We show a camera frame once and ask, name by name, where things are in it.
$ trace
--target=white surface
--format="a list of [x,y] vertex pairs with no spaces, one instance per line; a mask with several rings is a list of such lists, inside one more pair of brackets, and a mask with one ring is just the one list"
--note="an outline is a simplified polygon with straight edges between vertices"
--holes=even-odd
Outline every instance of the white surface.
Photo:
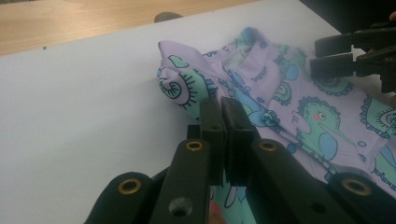
[[0,58],[0,223],[82,223],[107,183],[168,166],[194,123],[157,87],[157,43],[202,53],[246,26],[313,51],[337,32],[296,0],[265,0]]

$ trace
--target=mounting hole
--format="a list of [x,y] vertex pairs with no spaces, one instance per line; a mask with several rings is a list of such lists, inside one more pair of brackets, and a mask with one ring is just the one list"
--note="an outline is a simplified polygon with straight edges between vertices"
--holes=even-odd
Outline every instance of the mounting hole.
[[345,178],[342,181],[342,185],[345,189],[360,196],[369,196],[372,194],[371,188],[366,183],[357,179]]
[[119,193],[121,194],[133,194],[136,193],[142,187],[142,182],[138,179],[126,179],[119,183]]
[[321,203],[312,202],[309,207],[316,213],[325,214],[326,213],[326,206]]
[[277,150],[277,146],[272,144],[272,143],[269,143],[269,142],[261,142],[260,143],[260,148],[264,149],[266,151],[275,151],[275,150]]
[[186,145],[186,148],[191,151],[201,150],[202,147],[203,147],[202,143],[198,142],[198,141],[192,141],[192,142],[187,143],[187,145]]
[[192,212],[192,201],[189,198],[175,198],[168,208],[174,217],[187,217]]

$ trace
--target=wooden surface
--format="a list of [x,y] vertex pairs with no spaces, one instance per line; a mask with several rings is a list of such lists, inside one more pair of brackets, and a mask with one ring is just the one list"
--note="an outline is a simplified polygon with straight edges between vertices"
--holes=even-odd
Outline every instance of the wooden surface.
[[190,16],[257,0],[42,0],[0,5],[0,55]]

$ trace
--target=cartoon bird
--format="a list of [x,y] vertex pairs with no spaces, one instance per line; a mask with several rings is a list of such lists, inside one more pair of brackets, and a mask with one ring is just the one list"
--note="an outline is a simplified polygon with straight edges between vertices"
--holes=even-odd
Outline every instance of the cartoon bird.
[[299,112],[293,112],[293,124],[301,148],[319,161],[331,161],[340,144],[353,145],[340,131],[340,113],[318,97],[305,97],[300,101]]

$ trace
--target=fabric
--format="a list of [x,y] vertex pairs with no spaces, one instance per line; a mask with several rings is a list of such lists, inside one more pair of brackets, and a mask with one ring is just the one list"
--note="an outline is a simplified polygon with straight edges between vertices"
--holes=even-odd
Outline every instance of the fabric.
[[[303,49],[271,43],[249,27],[206,54],[171,41],[159,48],[160,88],[193,118],[199,119],[201,100],[232,97],[261,137],[283,144],[314,178],[327,182],[337,172],[358,173],[396,198],[396,111],[345,78],[313,79],[314,56]],[[249,209],[238,208],[240,218],[227,213],[248,207],[243,191],[215,188],[227,223],[251,223]]]

